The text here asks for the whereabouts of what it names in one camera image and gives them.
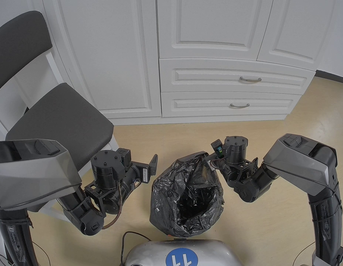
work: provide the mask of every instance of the chair seat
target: chair seat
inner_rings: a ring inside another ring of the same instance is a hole
[[[56,140],[79,171],[109,143],[114,126],[67,83],[43,96],[8,132],[6,140]]]

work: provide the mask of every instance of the trash bag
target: trash bag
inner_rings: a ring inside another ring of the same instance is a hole
[[[223,212],[223,188],[202,151],[177,159],[153,183],[150,222],[174,237],[211,228]]]

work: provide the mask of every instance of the drawer panel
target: drawer panel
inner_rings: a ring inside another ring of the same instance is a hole
[[[162,116],[288,114],[300,95],[250,92],[161,93]]]
[[[302,95],[314,74],[306,69],[259,61],[160,59],[162,92],[253,91]]]

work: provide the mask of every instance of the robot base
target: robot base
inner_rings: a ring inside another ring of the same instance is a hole
[[[175,239],[146,242],[134,247],[125,266],[243,266],[237,255],[223,242]]]

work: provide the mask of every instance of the blue circular logo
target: blue circular logo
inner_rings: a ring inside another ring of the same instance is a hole
[[[169,252],[165,260],[167,266],[197,266],[195,252],[188,248],[177,248]]]

